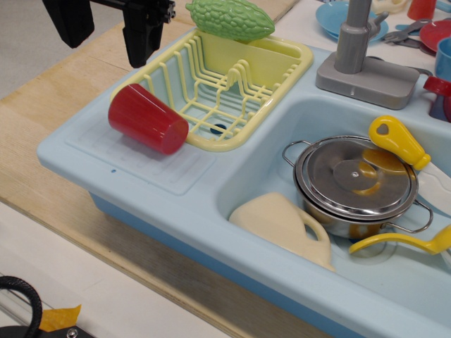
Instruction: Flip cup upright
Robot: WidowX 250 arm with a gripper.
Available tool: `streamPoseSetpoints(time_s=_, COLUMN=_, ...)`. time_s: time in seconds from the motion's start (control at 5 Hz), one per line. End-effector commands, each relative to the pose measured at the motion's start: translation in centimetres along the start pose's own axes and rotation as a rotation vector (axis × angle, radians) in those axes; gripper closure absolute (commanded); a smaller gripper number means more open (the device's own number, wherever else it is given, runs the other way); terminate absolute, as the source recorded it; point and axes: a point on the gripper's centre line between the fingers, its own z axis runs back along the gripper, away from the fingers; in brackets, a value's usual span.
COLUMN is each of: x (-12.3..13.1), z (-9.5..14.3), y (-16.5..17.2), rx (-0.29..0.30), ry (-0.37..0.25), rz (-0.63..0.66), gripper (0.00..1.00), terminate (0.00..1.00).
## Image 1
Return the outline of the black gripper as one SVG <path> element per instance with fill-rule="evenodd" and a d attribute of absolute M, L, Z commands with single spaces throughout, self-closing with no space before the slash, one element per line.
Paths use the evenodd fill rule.
<path fill-rule="evenodd" d="M 70 48 L 79 47 L 93 32 L 94 21 L 89 0 L 43 0 L 60 38 Z M 133 68 L 144 66 L 160 48 L 164 23 L 175 17 L 174 1 L 94 0 L 96 4 L 123 13 L 128 60 Z"/>

